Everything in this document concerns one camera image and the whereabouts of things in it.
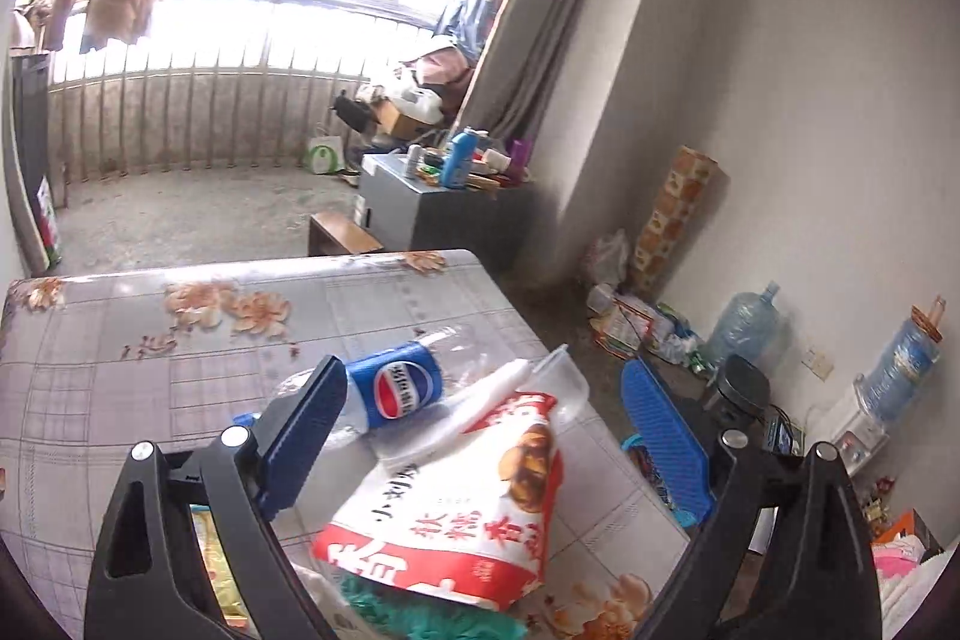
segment wooden stool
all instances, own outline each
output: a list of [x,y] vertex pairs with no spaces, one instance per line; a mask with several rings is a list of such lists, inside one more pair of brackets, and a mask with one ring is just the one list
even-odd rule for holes
[[306,254],[314,256],[362,256],[383,250],[374,237],[340,213],[310,215]]

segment power socket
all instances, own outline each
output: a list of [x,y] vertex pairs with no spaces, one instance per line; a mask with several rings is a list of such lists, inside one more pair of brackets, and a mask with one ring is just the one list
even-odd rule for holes
[[810,345],[803,353],[803,359],[800,359],[800,363],[824,381],[829,378],[830,372],[833,371],[833,362],[829,359],[829,356],[813,345]]

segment railing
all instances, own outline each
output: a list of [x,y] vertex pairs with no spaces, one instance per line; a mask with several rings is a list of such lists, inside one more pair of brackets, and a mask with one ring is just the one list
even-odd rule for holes
[[195,166],[301,165],[353,132],[333,97],[429,39],[429,20],[353,0],[161,0],[150,40],[80,54],[68,23],[50,87],[53,179]]

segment red and white food package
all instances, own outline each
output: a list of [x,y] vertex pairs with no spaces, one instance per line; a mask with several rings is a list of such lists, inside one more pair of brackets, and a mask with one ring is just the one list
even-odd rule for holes
[[557,400],[515,393],[424,464],[378,465],[321,531],[314,555],[364,578],[506,610],[542,584],[563,461]]

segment silver screw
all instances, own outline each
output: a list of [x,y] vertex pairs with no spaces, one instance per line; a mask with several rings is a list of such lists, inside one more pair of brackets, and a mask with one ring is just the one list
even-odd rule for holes
[[247,431],[246,426],[232,426],[229,429],[224,429],[224,432],[220,435],[220,442],[223,442],[227,448],[239,448],[247,441],[249,436],[250,432]]
[[743,434],[740,429],[727,429],[726,432],[723,432],[723,437],[720,437],[723,440],[723,444],[728,448],[746,448],[749,440],[747,435]]
[[839,453],[837,453],[837,448],[834,448],[829,442],[818,442],[817,456],[822,458],[824,461],[833,461],[834,458],[839,456]]
[[137,442],[136,445],[131,448],[130,455],[133,456],[133,461],[146,461],[154,454],[154,444],[152,442]]

